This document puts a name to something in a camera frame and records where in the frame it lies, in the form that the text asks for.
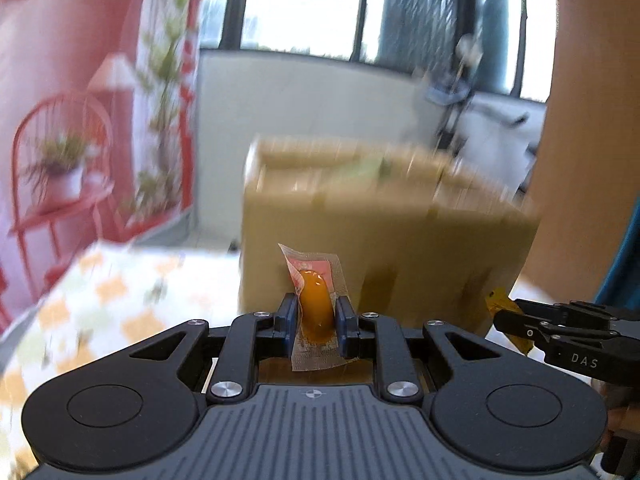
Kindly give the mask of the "printed room backdrop curtain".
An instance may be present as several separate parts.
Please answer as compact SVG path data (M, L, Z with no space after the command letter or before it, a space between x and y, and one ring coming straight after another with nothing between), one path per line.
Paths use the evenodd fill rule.
M1 0L1 322L193 204L201 0Z

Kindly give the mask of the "black exercise bike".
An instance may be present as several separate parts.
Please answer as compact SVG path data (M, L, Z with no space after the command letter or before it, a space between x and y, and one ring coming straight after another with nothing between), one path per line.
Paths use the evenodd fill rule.
M497 181L518 197L527 194L537 160L546 109L537 104L476 92L466 72L480 66L480 38L459 39L455 70L422 74L423 99L440 108L430 144Z

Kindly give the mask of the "taped cardboard box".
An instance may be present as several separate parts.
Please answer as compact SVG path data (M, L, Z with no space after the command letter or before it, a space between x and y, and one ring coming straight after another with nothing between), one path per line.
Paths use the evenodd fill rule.
M385 156L381 179L341 174ZM488 292L510 289L539 217L473 167L425 148L345 139L259 139L243 185L240 307L271 310L293 288L280 244L340 258L361 312L418 327L430 318L484 334Z

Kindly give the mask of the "green snack bag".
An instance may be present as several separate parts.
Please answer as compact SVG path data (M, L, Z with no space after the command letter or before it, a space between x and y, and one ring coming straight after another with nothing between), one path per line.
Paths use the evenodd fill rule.
M381 179L388 177L393 170L392 162L385 156L364 156L346 162L340 167L341 174L349 177Z

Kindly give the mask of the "yellow snack wrapper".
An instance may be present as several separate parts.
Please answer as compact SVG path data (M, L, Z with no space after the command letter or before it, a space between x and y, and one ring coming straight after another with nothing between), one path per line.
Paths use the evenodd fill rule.
M523 313L522 309L509 298L508 293L503 287L493 289L486 296L485 304L492 318L501 311L517 314ZM534 344L528 339L514 335L506 335L506 338L509 339L510 343L513 344L523 356L527 356L534 348Z

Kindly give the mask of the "black framed window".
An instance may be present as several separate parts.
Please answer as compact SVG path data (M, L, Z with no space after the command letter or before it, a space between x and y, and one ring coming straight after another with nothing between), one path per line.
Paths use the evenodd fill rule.
M547 101L556 0L203 0L201 43L364 63L399 73L458 70L471 35L476 90Z

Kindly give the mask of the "checkered floral tablecloth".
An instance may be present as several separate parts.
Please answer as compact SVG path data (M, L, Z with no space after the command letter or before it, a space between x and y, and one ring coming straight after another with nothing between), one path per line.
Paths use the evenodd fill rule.
M208 404L228 254L97 244L41 300L1 381L7 479L590 479L587 384L442 321L402 328L422 402L369 380L263 382Z

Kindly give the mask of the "orange sausage snack packet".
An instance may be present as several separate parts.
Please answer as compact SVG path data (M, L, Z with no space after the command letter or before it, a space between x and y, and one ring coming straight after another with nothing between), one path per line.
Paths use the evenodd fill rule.
M340 258L279 245L297 296L298 329L292 351L295 373L320 372L348 363L338 351L336 303L348 295Z

